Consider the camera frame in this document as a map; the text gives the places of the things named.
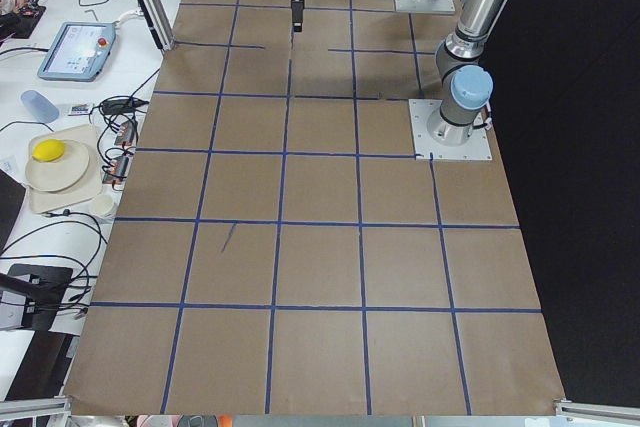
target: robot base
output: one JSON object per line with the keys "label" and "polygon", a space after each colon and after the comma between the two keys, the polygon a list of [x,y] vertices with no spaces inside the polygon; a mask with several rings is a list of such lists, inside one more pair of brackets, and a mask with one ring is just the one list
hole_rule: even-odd
{"label": "robot base", "polygon": [[394,0],[396,12],[453,15],[456,6],[453,0]]}
{"label": "robot base", "polygon": [[[416,153],[416,159],[429,160],[433,156],[434,160],[492,160],[487,132],[484,129],[473,131],[473,135],[469,140],[458,147],[442,145],[431,137],[427,130],[427,119],[432,112],[440,108],[441,103],[441,100],[434,99],[409,100],[413,147]],[[482,115],[478,114],[475,124],[480,125],[482,123]]]}

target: yellow object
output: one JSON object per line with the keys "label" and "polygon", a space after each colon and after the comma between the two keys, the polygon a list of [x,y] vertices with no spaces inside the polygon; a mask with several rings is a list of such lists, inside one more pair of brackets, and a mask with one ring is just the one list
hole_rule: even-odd
{"label": "yellow object", "polygon": [[39,162],[52,162],[64,154],[64,142],[58,139],[43,140],[33,148],[31,155]]}

